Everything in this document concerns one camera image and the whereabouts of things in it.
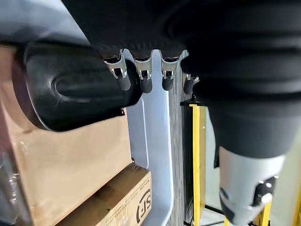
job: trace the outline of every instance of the metal bracket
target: metal bracket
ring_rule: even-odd
[[[141,80],[145,78],[147,78],[147,80],[151,79],[151,71],[152,71],[151,57],[152,57],[152,52],[150,54],[150,58],[145,61],[140,61],[134,58],[137,72]]]
[[[116,63],[109,63],[105,59],[103,61],[107,64],[110,72],[113,74],[115,79],[120,77],[125,78],[127,76],[127,65],[123,56],[122,49],[120,50],[120,60]]]
[[[161,54],[161,66],[162,66],[163,78],[166,79],[167,77],[169,77],[170,79],[173,79],[175,71],[178,66],[179,58],[175,58],[174,61],[168,62],[165,60],[161,51],[160,54]]]

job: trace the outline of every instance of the white wall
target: white wall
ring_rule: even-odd
[[[221,209],[219,169],[213,169],[215,138],[207,114],[206,123],[206,203]],[[301,184],[301,129],[288,153],[275,190],[270,220],[273,226],[291,226]]]
[[[291,226],[301,184],[301,130],[288,153],[272,203],[270,220],[273,226]]]
[[[215,138],[208,111],[206,114],[206,204],[222,209],[219,197],[220,169],[213,169]]]

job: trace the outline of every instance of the brown cardboard box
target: brown cardboard box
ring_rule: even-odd
[[[15,51],[0,47],[0,155],[16,161],[34,225],[53,226],[132,162],[127,117],[64,133],[36,128],[14,93]]]
[[[130,164],[57,226],[139,226],[151,210],[151,172]]]

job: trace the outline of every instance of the robotic hand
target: robotic hand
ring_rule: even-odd
[[[63,3],[108,64],[119,61],[123,48],[131,51],[138,70],[153,49],[164,52],[166,62],[188,50],[181,66],[200,79],[194,94],[209,108],[222,209],[234,225],[252,221],[272,200],[299,128],[301,2]],[[142,71],[141,80],[151,77],[151,68]]]

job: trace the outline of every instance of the black plastic cover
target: black plastic cover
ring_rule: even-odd
[[[66,131],[123,115],[140,98],[139,76],[127,61],[131,88],[122,91],[91,49],[35,43],[16,54],[14,89],[26,116],[41,129]]]

